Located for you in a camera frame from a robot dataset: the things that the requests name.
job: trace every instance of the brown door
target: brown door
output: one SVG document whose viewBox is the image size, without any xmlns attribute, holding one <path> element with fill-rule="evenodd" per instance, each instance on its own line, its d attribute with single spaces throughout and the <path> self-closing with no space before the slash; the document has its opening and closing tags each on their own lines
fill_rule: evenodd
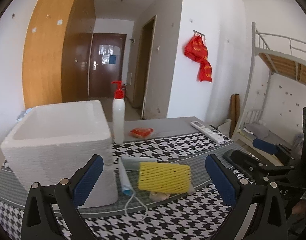
<svg viewBox="0 0 306 240">
<path fill-rule="evenodd" d="M 126 34 L 94 33 L 89 69 L 89 97 L 112 98 L 121 80 Z"/>
</svg>

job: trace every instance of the yellow mesh sponge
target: yellow mesh sponge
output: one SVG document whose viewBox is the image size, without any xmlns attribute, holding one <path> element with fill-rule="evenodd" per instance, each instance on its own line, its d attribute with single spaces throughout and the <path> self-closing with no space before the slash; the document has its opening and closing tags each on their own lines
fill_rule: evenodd
<svg viewBox="0 0 306 240">
<path fill-rule="evenodd" d="M 142 162 L 138 188 L 160 193 L 186 193 L 189 191 L 191 168 L 188 165 Z"/>
</svg>

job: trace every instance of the white plastic bottle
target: white plastic bottle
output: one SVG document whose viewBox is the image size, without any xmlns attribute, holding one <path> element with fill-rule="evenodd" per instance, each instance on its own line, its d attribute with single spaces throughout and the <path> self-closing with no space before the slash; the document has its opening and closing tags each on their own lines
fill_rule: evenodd
<svg viewBox="0 0 306 240">
<path fill-rule="evenodd" d="M 125 118 L 124 91 L 122 90 L 122 81 L 114 81 L 112 84 L 117 84 L 117 89 L 115 90 L 113 100 L 114 141 L 116 144 L 123 144 Z"/>
</svg>

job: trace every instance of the door handle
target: door handle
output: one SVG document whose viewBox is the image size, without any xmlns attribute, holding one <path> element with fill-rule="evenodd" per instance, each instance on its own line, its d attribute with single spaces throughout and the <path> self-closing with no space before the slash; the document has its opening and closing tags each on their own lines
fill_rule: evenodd
<svg viewBox="0 0 306 240">
<path fill-rule="evenodd" d="M 93 63 L 93 70 L 96 70 L 96 66 L 97 66 L 98 64 L 96 64 L 96 61 L 94 61 L 94 63 Z"/>
</svg>

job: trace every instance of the blue gripper pad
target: blue gripper pad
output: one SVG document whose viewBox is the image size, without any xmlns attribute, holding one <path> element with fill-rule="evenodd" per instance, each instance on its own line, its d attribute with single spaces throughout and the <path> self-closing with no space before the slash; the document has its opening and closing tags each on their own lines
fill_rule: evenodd
<svg viewBox="0 0 306 240">
<path fill-rule="evenodd" d="M 234 186 L 229 181 L 229 179 L 224 174 L 224 171 L 212 158 L 212 155 L 208 155 L 206 157 L 205 169 L 206 172 L 209 174 L 217 191 L 219 192 L 221 198 L 223 199 L 224 203 L 228 206 L 235 206 L 237 201 L 237 192 Z"/>
<path fill-rule="evenodd" d="M 95 183 L 101 175 L 104 168 L 104 161 L 101 156 L 98 156 L 92 165 L 85 172 L 84 176 L 77 183 L 73 189 L 73 204 L 77 208 L 78 206 L 84 205 L 89 194 L 91 193 Z"/>
<path fill-rule="evenodd" d="M 260 140 L 258 138 L 253 140 L 253 147 L 268 154 L 274 155 L 278 153 L 278 149 L 275 144 L 268 143 L 266 141 Z"/>
</svg>

